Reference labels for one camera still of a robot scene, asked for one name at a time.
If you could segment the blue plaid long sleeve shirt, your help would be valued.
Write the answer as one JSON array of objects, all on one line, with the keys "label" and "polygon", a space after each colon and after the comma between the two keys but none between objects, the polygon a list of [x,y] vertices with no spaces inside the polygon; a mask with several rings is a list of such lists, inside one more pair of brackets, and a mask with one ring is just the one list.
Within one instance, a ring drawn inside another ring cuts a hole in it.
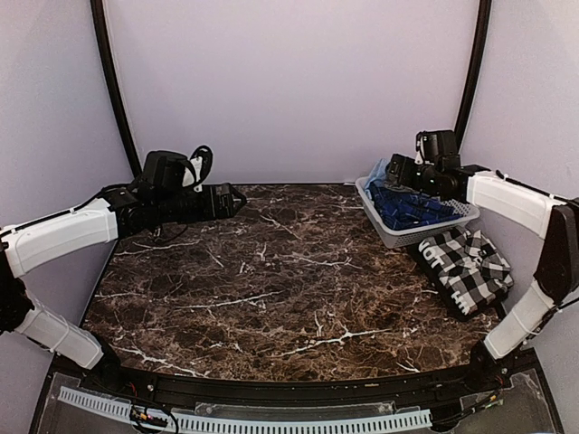
[{"label": "blue plaid long sleeve shirt", "polygon": [[384,225],[403,231],[462,217],[451,205],[422,193],[397,192],[373,182],[365,189]]}]

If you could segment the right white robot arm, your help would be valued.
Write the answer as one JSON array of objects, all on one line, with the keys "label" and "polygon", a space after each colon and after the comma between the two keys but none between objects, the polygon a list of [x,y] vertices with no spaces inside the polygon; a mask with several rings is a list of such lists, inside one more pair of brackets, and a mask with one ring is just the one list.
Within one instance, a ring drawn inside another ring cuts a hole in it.
[{"label": "right white robot arm", "polygon": [[516,234],[499,247],[517,267],[517,298],[483,341],[484,353],[462,372],[461,383],[481,392],[497,376],[494,361],[506,358],[538,332],[578,288],[578,201],[541,191],[480,165],[439,168],[395,154],[385,181],[440,199],[474,205]]}]

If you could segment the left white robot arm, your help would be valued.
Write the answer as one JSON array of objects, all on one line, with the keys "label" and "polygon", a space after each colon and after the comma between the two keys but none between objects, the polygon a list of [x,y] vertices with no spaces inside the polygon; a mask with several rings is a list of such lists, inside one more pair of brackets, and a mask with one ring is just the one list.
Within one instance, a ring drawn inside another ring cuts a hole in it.
[{"label": "left white robot arm", "polygon": [[180,187],[113,185],[85,204],[13,225],[1,232],[1,330],[24,335],[92,370],[95,383],[108,394],[128,386],[127,373],[109,358],[95,335],[54,313],[25,287],[33,269],[91,245],[122,240],[167,223],[191,224],[229,219],[247,203],[231,184]]}]

